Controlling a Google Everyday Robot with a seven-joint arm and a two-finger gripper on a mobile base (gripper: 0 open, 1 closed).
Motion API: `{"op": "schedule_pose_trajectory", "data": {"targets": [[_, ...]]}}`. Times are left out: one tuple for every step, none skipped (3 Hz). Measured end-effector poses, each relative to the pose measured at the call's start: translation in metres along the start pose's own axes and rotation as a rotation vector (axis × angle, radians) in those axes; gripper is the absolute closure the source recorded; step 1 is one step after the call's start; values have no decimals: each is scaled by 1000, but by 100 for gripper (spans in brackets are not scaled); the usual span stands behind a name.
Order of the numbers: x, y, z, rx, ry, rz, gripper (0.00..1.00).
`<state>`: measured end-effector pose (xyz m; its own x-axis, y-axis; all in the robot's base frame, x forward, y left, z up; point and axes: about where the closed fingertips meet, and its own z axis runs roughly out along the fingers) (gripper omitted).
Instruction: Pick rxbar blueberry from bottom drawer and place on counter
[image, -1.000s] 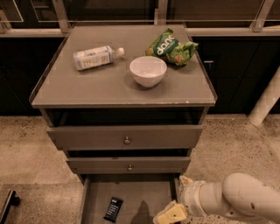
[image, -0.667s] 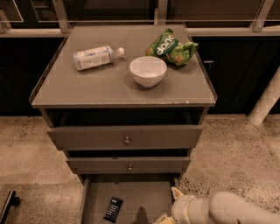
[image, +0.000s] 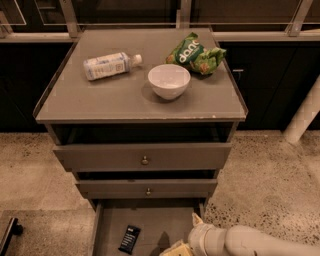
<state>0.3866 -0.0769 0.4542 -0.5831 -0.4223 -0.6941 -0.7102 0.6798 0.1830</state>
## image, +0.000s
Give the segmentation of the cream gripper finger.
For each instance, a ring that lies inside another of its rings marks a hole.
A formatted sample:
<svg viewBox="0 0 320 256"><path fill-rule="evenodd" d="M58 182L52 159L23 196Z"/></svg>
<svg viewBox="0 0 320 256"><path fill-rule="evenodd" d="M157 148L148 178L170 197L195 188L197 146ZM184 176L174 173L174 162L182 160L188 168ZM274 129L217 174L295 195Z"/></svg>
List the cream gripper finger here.
<svg viewBox="0 0 320 256"><path fill-rule="evenodd" d="M203 220L199 217L198 214L193 213L192 214L192 223L194 226L197 226L199 224L203 224Z"/></svg>
<svg viewBox="0 0 320 256"><path fill-rule="evenodd" d="M159 256L193 256L193 253L187 243L183 240L179 240L170 248L161 252Z"/></svg>

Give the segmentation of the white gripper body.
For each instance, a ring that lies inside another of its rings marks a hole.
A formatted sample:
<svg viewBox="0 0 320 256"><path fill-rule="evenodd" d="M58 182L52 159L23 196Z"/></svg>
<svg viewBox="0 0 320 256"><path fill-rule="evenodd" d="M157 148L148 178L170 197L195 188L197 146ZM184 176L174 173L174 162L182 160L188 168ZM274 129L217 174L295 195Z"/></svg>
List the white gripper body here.
<svg viewBox="0 0 320 256"><path fill-rule="evenodd" d="M227 230L213 224L198 224L188 236L188 244L194 256L230 256L225 248Z"/></svg>

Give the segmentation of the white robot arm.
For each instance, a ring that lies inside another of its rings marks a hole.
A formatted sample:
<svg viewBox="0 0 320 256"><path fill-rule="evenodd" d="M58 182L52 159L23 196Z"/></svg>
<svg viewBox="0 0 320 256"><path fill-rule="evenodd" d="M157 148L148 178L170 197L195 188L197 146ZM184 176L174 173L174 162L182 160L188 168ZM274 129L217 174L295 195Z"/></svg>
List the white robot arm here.
<svg viewBox="0 0 320 256"><path fill-rule="evenodd" d="M320 256L320 77L282 132L238 131L193 229L159 256Z"/></svg>

